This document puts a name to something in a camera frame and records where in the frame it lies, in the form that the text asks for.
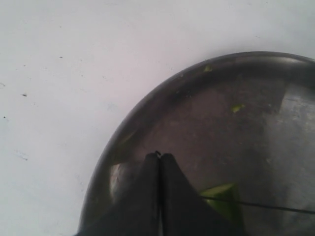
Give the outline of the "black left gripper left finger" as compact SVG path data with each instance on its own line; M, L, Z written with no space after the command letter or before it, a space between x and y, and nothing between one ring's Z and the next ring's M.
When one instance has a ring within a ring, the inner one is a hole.
M95 223L78 236L157 236L159 156L147 154L131 187Z

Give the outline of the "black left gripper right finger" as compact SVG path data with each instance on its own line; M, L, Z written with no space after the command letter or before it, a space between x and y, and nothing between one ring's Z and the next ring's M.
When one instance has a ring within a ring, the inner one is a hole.
M175 157L160 157L160 206L165 236L245 236L199 196L181 171Z

